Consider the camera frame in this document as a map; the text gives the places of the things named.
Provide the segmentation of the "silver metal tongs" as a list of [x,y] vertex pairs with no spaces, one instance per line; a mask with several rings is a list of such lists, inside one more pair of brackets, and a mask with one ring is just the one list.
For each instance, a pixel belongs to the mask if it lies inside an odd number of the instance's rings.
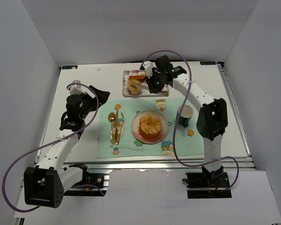
[[141,84],[138,84],[138,83],[136,83],[136,82],[131,82],[131,85],[134,86],[134,87],[137,87],[137,88],[139,88],[139,89],[149,90],[149,87],[148,87],[148,86],[141,85]]

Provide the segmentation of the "ring donut bread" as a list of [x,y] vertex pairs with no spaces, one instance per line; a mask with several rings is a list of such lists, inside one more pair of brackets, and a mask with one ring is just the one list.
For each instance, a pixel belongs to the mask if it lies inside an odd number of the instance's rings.
[[141,91],[140,88],[138,88],[136,85],[134,85],[134,83],[136,83],[137,85],[141,85],[141,82],[139,80],[135,80],[135,79],[130,79],[128,81],[127,87],[128,90],[133,93],[133,94],[137,94]]

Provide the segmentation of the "large crumb-topped muffin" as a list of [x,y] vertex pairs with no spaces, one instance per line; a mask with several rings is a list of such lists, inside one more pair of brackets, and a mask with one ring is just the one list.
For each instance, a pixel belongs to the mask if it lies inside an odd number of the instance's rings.
[[147,114],[139,120],[139,133],[147,139],[157,138],[162,130],[162,122],[152,114]]

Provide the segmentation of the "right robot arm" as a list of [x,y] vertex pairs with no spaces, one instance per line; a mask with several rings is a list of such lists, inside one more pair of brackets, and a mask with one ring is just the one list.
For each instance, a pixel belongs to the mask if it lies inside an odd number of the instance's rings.
[[192,82],[189,67],[171,64],[164,55],[154,62],[144,61],[140,87],[148,95],[158,95],[172,87],[184,95],[176,99],[141,98],[137,88],[132,99],[113,101],[110,94],[99,94],[97,158],[133,156],[177,156],[194,147],[203,154],[203,172],[215,177],[223,172],[221,141],[228,125],[227,104],[215,99]]

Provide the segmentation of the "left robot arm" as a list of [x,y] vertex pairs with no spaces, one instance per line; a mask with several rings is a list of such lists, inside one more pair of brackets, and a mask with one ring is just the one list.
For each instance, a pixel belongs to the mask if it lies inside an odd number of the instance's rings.
[[57,208],[66,191],[76,185],[87,186],[90,182],[86,165],[71,164],[64,168],[63,164],[82,136],[87,115],[105,104],[110,93],[89,86],[94,94],[91,97],[81,90],[78,83],[68,89],[70,95],[66,98],[66,111],[61,117],[57,143],[51,145],[35,167],[28,167],[24,172],[24,198],[27,205]]

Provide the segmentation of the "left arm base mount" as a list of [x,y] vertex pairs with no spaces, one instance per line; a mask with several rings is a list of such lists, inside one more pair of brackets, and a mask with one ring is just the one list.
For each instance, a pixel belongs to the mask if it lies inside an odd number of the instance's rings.
[[91,172],[85,164],[65,165],[60,170],[60,180],[65,196],[104,196],[107,185],[104,173]]

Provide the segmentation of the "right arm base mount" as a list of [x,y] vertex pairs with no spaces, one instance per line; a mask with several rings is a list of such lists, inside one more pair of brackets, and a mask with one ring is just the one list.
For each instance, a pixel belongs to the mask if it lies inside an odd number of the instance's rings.
[[231,198],[230,182],[226,172],[213,181],[209,181],[204,173],[190,172],[185,174],[182,182],[186,184],[188,199],[220,199]]

